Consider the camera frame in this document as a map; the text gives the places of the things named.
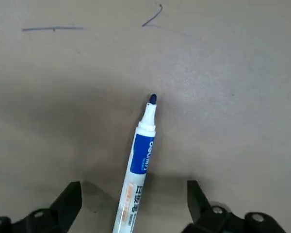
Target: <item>hand-drawn mark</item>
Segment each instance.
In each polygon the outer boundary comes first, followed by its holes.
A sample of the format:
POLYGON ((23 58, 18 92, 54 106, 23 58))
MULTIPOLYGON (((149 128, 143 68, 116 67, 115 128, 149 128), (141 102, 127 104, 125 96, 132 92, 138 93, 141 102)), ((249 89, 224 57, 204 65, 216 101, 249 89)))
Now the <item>hand-drawn mark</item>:
POLYGON ((145 22, 141 27, 145 27, 149 22, 151 22, 152 20, 154 20, 163 10, 163 6, 162 4, 160 4, 160 10, 156 13, 155 16, 153 16, 151 19, 149 19, 147 22, 145 22))
POLYGON ((84 27, 62 27, 62 26, 55 26, 55 27, 42 27, 42 28, 22 28, 22 32, 31 32, 31 31, 44 31, 44 30, 84 30, 84 27))

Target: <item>whiteboard marker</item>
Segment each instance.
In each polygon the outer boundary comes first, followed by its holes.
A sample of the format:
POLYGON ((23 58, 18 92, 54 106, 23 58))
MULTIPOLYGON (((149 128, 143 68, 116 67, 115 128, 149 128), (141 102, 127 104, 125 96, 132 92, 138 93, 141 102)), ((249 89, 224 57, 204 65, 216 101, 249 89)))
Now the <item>whiteboard marker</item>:
POLYGON ((133 231, 155 137, 156 95, 152 94, 135 131, 113 233, 133 231))

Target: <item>brand logo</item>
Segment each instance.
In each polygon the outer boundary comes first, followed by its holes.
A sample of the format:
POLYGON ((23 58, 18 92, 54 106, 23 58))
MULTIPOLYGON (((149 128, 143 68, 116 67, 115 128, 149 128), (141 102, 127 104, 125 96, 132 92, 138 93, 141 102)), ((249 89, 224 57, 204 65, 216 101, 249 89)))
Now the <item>brand logo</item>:
POLYGON ((147 154, 146 154, 146 158, 145 158, 144 171, 146 171, 147 168, 148 168, 148 166, 149 166, 150 157, 151 157, 151 153, 152 153, 152 147, 153 147, 153 141, 150 142, 149 149, 147 149, 147 154))

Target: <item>screw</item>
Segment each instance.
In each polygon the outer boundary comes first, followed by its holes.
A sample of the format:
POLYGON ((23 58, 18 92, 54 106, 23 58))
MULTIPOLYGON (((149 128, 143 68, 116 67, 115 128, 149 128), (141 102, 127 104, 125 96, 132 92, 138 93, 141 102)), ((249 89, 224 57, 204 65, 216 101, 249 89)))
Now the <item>screw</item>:
POLYGON ((223 210, 220 207, 213 207, 212 209, 216 214, 222 214, 223 210))
POLYGON ((255 221, 257 221, 257 222, 263 222, 263 221, 264 221, 263 216, 260 215, 260 214, 253 214, 253 215, 252 215, 252 218, 253 218, 255 221))

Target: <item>black plastic part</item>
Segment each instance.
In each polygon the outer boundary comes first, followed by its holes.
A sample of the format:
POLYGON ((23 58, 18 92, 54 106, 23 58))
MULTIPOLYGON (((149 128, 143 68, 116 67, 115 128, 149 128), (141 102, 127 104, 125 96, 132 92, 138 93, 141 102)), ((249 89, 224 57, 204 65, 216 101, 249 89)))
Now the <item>black plastic part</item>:
POLYGON ((0 233, 66 233, 81 207, 81 184, 71 182, 50 208, 35 210, 14 224, 0 217, 0 233))
POLYGON ((211 207, 197 181, 187 181, 187 202, 193 223, 211 207))
POLYGON ((285 233, 264 213, 248 213, 239 218, 220 206, 211 206, 197 181, 187 182, 188 207, 193 220, 182 233, 285 233), (259 221, 253 216, 259 215, 259 221))

